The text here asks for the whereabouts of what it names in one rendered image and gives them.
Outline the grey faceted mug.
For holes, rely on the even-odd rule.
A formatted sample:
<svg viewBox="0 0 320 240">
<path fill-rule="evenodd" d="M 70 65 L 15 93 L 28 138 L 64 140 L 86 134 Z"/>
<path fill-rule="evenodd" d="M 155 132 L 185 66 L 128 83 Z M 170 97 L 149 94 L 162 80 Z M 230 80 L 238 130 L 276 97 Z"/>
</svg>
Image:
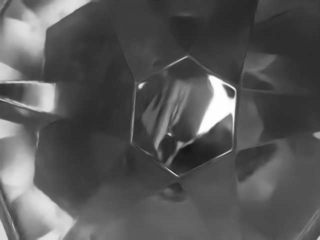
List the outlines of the grey faceted mug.
<svg viewBox="0 0 320 240">
<path fill-rule="evenodd" d="M 320 240 L 320 0 L 0 0 L 0 240 Z"/>
</svg>

